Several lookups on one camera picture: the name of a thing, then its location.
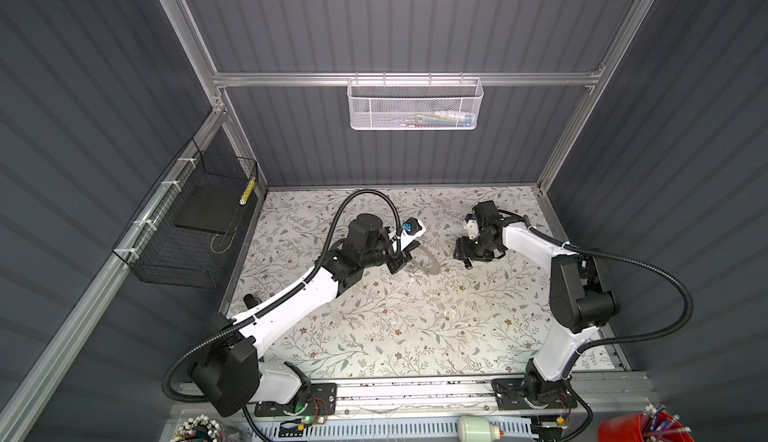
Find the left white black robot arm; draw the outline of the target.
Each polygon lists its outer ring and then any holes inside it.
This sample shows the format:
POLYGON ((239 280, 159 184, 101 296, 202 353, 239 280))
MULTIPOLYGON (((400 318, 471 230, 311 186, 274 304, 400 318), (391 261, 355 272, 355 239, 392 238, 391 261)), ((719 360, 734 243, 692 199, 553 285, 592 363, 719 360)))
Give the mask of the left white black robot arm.
POLYGON ((252 316, 254 321, 192 356, 190 377, 217 412, 228 417, 248 403, 273 403, 301 412, 311 397, 311 382, 289 362, 263 362, 267 350, 315 309, 340 297, 362 279, 366 269, 385 265, 397 273, 426 232, 421 220, 407 219, 399 234, 387 233, 381 219, 357 216, 347 236, 326 254, 309 282, 301 279, 277 295, 227 318, 215 315, 203 336, 228 329, 252 316))

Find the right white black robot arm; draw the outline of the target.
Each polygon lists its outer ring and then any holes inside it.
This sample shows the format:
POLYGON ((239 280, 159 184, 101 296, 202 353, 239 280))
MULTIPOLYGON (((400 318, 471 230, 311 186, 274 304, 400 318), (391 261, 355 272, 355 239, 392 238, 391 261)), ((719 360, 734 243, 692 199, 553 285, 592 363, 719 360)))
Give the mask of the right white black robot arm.
POLYGON ((619 310, 605 262, 568 249, 529 220, 480 202, 465 218, 467 234, 457 239, 454 258, 470 269, 515 251, 549 275, 548 304, 554 317, 540 350, 529 360, 517 390, 535 408, 545 408, 567 391, 567 380, 583 345, 619 310))

